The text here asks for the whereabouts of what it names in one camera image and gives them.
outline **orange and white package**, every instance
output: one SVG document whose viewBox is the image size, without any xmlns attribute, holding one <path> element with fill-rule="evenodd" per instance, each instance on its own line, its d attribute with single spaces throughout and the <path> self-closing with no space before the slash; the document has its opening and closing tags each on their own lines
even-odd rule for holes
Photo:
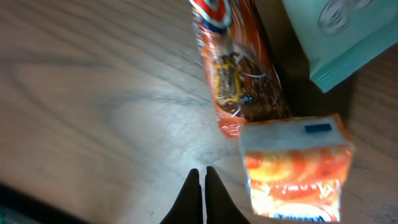
<svg viewBox="0 0 398 224">
<path fill-rule="evenodd" d="M 240 149 L 255 214 L 340 221 L 354 146 L 337 114 L 244 124 Z"/>
</svg>

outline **green packet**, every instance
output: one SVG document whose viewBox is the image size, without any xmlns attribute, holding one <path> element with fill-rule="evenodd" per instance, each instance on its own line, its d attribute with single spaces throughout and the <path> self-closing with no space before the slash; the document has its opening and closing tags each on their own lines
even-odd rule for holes
<svg viewBox="0 0 398 224">
<path fill-rule="evenodd" d="M 398 42 L 398 0 L 283 0 L 323 92 Z"/>
</svg>

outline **table surface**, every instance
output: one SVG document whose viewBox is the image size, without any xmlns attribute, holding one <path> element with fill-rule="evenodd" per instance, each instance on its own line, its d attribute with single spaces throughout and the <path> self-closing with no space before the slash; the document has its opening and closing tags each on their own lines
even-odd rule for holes
<svg viewBox="0 0 398 224">
<path fill-rule="evenodd" d="M 395 223 L 398 45 L 321 94 L 280 1 L 257 5 L 294 113 L 339 112 L 358 148 L 343 223 Z M 0 182 L 92 223 L 158 223 L 214 166 L 252 223 L 285 223 L 252 214 L 187 0 L 5 0 L 0 26 Z"/>
</svg>

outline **wood grain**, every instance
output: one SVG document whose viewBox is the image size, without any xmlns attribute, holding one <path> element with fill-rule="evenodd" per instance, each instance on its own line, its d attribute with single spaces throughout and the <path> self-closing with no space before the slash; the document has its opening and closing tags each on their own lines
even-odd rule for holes
<svg viewBox="0 0 398 224">
<path fill-rule="evenodd" d="M 327 94 L 278 0 L 257 2 L 298 116 L 339 112 L 358 147 L 343 223 L 398 220 L 398 45 Z M 91 223 L 158 223 L 214 166 L 252 223 L 236 140 L 218 131 L 186 0 L 5 0 L 0 182 Z"/>
</svg>

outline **plastic packaging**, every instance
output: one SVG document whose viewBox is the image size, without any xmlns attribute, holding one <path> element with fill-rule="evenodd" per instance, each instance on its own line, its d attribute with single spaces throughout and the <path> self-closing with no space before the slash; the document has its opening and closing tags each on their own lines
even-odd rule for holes
<svg viewBox="0 0 398 224">
<path fill-rule="evenodd" d="M 193 26 L 222 132 L 290 115 L 252 0 L 190 0 Z"/>
<path fill-rule="evenodd" d="M 398 42 L 397 0 L 283 0 L 310 61 L 310 79 L 326 92 Z"/>
<path fill-rule="evenodd" d="M 340 221 L 354 146 L 337 114 L 244 124 L 240 150 L 255 214 Z"/>
</svg>

